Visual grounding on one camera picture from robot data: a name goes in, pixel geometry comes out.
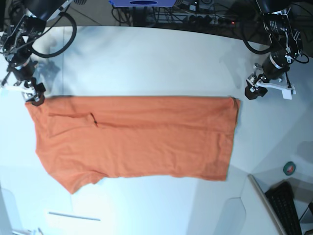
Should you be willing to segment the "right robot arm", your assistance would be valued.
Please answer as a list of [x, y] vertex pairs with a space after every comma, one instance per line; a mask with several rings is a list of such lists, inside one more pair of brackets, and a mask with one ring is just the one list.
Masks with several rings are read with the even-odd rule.
[[[31, 59], [35, 54], [40, 58], [53, 58], [73, 43], [77, 34], [77, 24], [67, 12], [70, 0], [14, 0], [8, 10], [9, 26], [0, 38], [0, 52], [4, 56], [7, 75], [0, 81], [0, 86], [6, 90], [22, 93], [26, 102], [40, 106], [45, 101], [45, 86], [38, 83], [34, 77], [37, 61]], [[60, 21], [66, 18], [72, 26], [69, 41], [58, 51], [50, 54], [37, 52], [33, 48], [36, 40], [49, 32], [47, 22], [53, 19]]]

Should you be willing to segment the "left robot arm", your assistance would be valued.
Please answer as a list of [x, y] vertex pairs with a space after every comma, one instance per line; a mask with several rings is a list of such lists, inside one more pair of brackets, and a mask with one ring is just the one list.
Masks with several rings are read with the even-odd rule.
[[263, 97], [268, 88], [280, 90], [283, 99], [291, 100], [296, 94], [295, 87], [288, 78], [290, 65], [303, 56], [300, 31], [291, 25], [291, 0], [258, 0], [261, 19], [268, 33], [270, 46], [264, 50], [254, 49], [244, 35], [244, 21], [240, 23], [242, 40], [254, 54], [268, 54], [260, 65], [254, 64], [253, 73], [246, 79], [245, 96], [249, 100]]

